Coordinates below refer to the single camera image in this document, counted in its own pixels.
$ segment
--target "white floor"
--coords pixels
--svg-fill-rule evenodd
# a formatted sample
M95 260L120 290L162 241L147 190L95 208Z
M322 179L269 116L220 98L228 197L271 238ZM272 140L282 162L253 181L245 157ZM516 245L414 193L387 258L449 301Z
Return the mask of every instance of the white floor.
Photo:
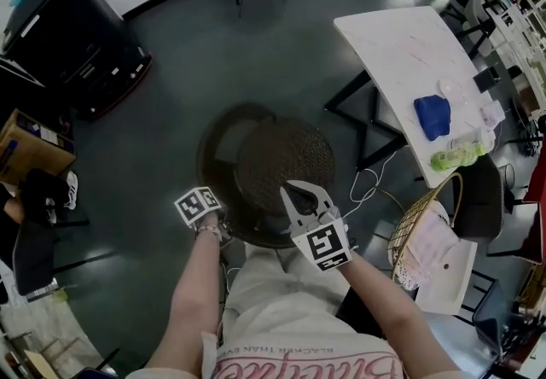
M29 303L17 292L13 273L2 262L0 276L9 295L9 303L0 311L0 320L9 338L30 332L24 337L25 343L30 350L41 353L61 379L74 377L84 367L96 367L102 362L102 356L65 301L50 295ZM13 377L13 371L3 362L0 370Z

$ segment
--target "dark gray floor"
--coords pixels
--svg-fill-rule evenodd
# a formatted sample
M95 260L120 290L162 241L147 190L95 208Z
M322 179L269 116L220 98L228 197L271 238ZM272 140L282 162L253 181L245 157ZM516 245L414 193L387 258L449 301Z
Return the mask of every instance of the dark gray floor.
M440 10L447 1L244 0L239 18L233 0L171 0L132 22L154 64L116 109L96 123L77 125L79 202L92 225L61 242L56 255L64 264L119 252L59 277L78 285L69 291L70 306L101 354L122 348L114 368L124 372L144 362L166 325L171 292L193 242L172 203L196 184L195 151L206 125L247 101L316 125L335 154L331 196L347 212L353 207L348 194L356 135L322 106L363 68L333 19L416 5ZM506 104L509 84L499 90ZM365 117L367 96L358 92L346 111ZM513 127L505 122L502 139ZM369 135L369 149L386 141ZM525 184L534 160L516 159L514 150L500 148L496 157L509 159L518 184ZM387 166L382 188L408 207L427 191L414 181L419 175L410 151L402 149ZM371 184L364 176L358 189ZM396 206L377 195L350 217L351 235L364 249L379 220L398 217ZM525 270L510 258L480 257L476 266L507 278L512 291Z

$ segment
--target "blue cloth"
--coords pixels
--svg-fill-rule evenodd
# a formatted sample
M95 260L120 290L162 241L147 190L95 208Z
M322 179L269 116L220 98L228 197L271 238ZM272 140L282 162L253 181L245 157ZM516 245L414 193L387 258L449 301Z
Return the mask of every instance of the blue cloth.
M419 124L429 141L450 134L450 103L441 96L424 96L413 101Z

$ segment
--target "bracelet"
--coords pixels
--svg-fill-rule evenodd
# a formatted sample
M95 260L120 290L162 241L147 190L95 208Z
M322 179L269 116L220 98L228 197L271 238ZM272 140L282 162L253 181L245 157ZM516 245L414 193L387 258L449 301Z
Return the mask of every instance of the bracelet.
M222 232L217 225L202 224L199 226L199 229L197 229L197 235L199 235L203 230L208 230L209 232L213 233L219 241L222 241Z

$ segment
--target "cardboard box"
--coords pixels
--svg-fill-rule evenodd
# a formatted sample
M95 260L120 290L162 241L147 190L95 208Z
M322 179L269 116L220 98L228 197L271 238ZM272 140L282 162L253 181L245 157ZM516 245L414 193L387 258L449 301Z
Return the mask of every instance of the cardboard box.
M74 142L15 110L0 132L0 181L18 184L33 168L57 176L76 160Z

